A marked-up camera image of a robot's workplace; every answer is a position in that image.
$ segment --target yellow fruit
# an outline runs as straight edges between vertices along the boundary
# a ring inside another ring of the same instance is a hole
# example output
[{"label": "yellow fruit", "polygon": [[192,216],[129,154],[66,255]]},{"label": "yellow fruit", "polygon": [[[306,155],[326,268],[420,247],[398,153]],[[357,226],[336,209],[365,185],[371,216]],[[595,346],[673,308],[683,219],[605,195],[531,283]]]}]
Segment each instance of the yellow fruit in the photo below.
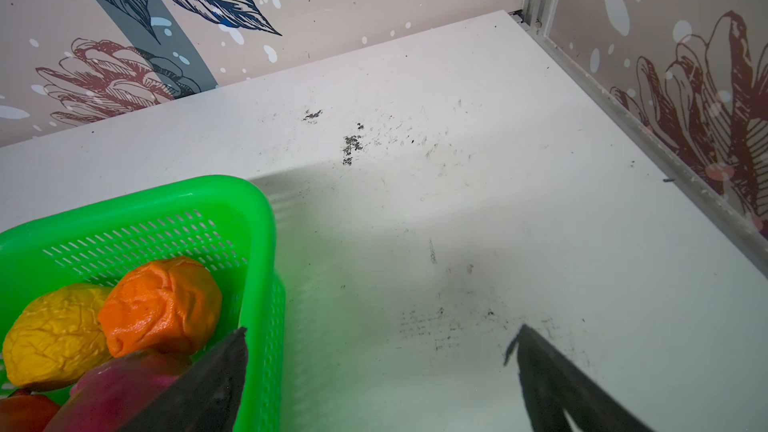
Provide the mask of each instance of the yellow fruit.
[{"label": "yellow fruit", "polygon": [[8,379],[20,388],[54,390],[109,360],[98,313],[111,290],[72,284],[33,300],[2,344]]}]

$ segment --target white tabletop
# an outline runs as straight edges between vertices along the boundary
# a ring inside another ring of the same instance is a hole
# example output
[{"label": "white tabletop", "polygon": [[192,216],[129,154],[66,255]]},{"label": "white tabletop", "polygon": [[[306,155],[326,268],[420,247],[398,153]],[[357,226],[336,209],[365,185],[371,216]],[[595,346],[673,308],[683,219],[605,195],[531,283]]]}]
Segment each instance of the white tabletop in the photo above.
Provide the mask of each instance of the white tabletop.
[{"label": "white tabletop", "polygon": [[652,428],[765,426],[768,281],[503,12],[0,149],[0,230],[206,174],[276,210],[284,430],[530,430],[523,322]]}]

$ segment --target green plastic basket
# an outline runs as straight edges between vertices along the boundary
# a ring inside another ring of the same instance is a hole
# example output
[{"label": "green plastic basket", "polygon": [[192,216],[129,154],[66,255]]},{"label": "green plastic basket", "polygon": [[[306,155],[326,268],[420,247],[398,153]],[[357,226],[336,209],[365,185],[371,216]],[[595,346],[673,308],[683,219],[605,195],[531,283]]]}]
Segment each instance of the green plastic basket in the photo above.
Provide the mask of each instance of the green plastic basket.
[{"label": "green plastic basket", "polygon": [[[234,429],[277,430],[285,289],[274,273],[272,208],[241,178],[192,178],[0,234],[0,333],[5,337],[24,307],[43,294],[76,282],[115,285],[139,265],[179,255],[204,264],[224,296],[206,348],[239,326],[248,328],[246,382]],[[5,365],[0,384],[0,395],[14,388]],[[62,404],[68,389],[48,395]]]}]

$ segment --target red flower illustration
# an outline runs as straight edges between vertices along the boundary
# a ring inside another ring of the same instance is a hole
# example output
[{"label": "red flower illustration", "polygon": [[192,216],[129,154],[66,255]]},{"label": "red flower illustration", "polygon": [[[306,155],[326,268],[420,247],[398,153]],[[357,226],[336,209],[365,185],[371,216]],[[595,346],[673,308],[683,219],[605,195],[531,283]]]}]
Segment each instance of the red flower illustration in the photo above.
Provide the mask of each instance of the red flower illustration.
[{"label": "red flower illustration", "polygon": [[50,82],[45,86],[48,95],[67,109],[51,117],[73,126],[200,91],[176,64],[136,47],[77,39],[72,54],[58,63],[64,72],[46,67],[37,72]]},{"label": "red flower illustration", "polygon": [[768,237],[768,45],[754,67],[744,19],[731,11],[708,42],[677,44],[661,82],[645,57],[637,71],[638,102],[611,94]]}]

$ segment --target floral wallpaper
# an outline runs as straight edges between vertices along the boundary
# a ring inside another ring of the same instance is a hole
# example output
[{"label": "floral wallpaper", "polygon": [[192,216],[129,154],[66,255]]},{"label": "floral wallpaper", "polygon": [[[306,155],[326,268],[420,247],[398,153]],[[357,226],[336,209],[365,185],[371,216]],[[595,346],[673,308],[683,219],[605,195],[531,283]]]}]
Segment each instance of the floral wallpaper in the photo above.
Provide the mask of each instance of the floral wallpaper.
[{"label": "floral wallpaper", "polygon": [[559,0],[550,38],[768,238],[764,0]]},{"label": "floral wallpaper", "polygon": [[522,0],[0,0],[0,146]]}]

